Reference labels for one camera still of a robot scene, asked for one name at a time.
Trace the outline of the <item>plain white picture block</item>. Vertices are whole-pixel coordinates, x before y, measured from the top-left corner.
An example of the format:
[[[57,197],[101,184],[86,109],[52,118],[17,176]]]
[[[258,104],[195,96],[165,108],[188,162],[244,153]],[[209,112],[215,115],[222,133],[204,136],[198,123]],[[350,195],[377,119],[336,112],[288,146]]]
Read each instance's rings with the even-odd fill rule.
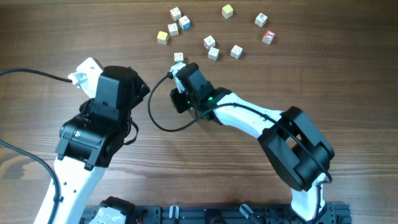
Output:
[[[220,50],[219,49],[217,49],[215,47],[211,47],[209,49],[209,52],[208,52],[208,58],[211,59],[211,60],[217,60],[219,54],[220,54]]]

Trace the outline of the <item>white block red edge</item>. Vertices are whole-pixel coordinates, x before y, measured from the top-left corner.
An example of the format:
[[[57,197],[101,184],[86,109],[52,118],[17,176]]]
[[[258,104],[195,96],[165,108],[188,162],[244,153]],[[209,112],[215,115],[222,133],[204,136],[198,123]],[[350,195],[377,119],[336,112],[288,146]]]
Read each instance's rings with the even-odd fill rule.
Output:
[[[169,30],[169,34],[170,34],[171,37],[179,35],[178,26],[177,26],[176,23],[169,24],[168,25],[168,30]]]

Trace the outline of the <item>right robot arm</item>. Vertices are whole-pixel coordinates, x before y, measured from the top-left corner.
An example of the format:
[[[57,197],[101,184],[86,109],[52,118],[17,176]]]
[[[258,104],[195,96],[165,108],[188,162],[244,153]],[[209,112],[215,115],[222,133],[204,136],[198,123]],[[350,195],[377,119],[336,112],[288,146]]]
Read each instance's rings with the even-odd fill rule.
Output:
[[[196,63],[170,68],[176,87],[170,97],[178,113],[189,109],[198,119],[232,126],[256,138],[277,175],[292,189],[292,210],[315,223],[325,201],[323,184],[335,153],[323,134],[298,107],[270,110],[243,100],[231,90],[214,88]]]

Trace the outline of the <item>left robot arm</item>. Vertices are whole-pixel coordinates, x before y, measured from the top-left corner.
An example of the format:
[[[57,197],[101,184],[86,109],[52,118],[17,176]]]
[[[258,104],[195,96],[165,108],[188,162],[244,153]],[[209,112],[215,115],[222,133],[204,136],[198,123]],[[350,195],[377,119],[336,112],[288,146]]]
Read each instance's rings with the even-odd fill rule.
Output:
[[[133,139],[137,124],[132,109],[150,92],[131,67],[107,66],[99,75],[96,95],[60,128],[51,181],[36,223],[78,223],[88,199],[114,154]]]

